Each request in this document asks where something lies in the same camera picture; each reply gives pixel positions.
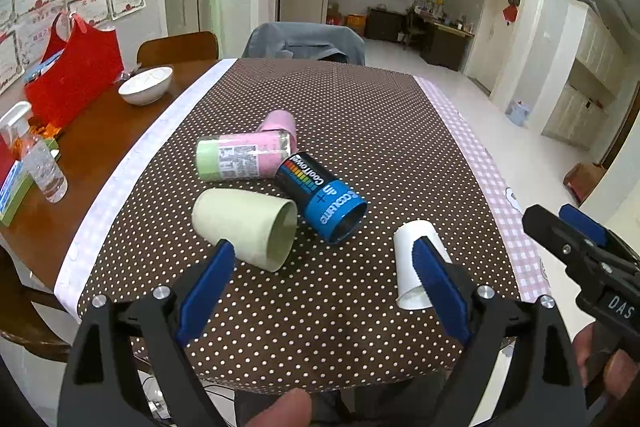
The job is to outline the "right hand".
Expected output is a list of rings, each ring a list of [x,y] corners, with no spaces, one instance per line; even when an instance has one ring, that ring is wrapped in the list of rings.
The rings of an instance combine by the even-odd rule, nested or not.
[[[582,384],[587,386],[599,373],[598,366],[603,364],[604,391],[612,399],[620,401],[639,376],[639,363],[622,349],[614,353],[598,352],[596,341],[598,334],[600,334],[600,324],[591,322],[573,340]]]

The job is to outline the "left hand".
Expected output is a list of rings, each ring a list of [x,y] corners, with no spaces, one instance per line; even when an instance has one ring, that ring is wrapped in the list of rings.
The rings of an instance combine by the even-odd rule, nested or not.
[[[292,389],[281,395],[270,407],[251,418],[248,427],[308,427],[311,423],[312,400],[303,389]]]

